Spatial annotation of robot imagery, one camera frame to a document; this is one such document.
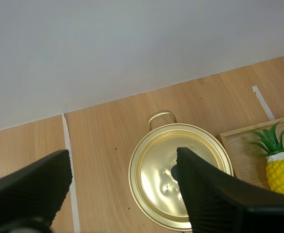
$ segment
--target pot handle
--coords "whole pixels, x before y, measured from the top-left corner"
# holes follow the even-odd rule
[[[163,110],[163,111],[160,111],[160,112],[158,112],[158,113],[155,113],[155,114],[152,115],[152,116],[150,117],[150,119],[148,120],[147,126],[148,126],[148,128],[149,128],[150,131],[152,131],[151,122],[152,122],[153,120],[155,120],[156,118],[161,117],[161,116],[164,116],[164,115],[169,115],[169,116],[172,118],[173,122],[174,122],[174,123],[177,123],[176,117],[175,117],[175,115],[174,115],[172,112],[170,112],[170,111],[168,111],[168,110]]]

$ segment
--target pineapple figurine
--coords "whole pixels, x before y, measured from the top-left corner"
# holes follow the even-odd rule
[[[284,194],[284,147],[283,134],[281,132],[279,140],[276,136],[276,127],[278,123],[274,124],[270,130],[263,129],[262,132],[252,131],[259,137],[262,142],[251,142],[266,151],[266,154],[259,155],[267,158],[267,179],[272,191]]]

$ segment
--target white wall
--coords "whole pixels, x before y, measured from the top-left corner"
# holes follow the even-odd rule
[[[284,54],[284,0],[0,0],[0,129]]]

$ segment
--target pot lid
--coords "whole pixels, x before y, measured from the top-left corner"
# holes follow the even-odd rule
[[[141,210],[159,225],[177,231],[190,231],[175,169],[178,147],[187,147],[205,161],[232,175],[229,157],[223,146],[198,127],[176,123],[170,111],[162,111],[149,120],[170,115],[175,123],[146,135],[135,148],[129,166],[129,183]]]

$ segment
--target white strip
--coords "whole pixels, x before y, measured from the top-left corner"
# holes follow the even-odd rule
[[[274,161],[278,161],[278,160],[283,160],[284,159],[284,152],[280,152],[271,156],[267,157],[267,162],[274,162]]]
[[[275,120],[274,115],[272,114],[270,108],[268,107],[268,104],[266,103],[262,93],[260,93],[259,89],[257,86],[252,87],[253,91],[256,93],[256,97],[258,98],[260,104],[262,105],[267,117],[269,120]]]
[[[62,121],[63,121],[65,147],[69,152],[70,166],[71,166],[72,175],[73,175],[72,183],[70,184],[69,190],[70,190],[70,200],[72,202],[71,204],[72,204],[74,232],[79,233],[80,232],[80,222],[79,222],[79,213],[78,213],[78,203],[77,203],[77,195],[76,195],[76,185],[75,185],[75,175],[74,175],[72,150],[71,150],[71,147],[70,147],[68,127],[67,127],[67,122],[66,122],[66,119],[64,117],[64,114],[62,114]]]

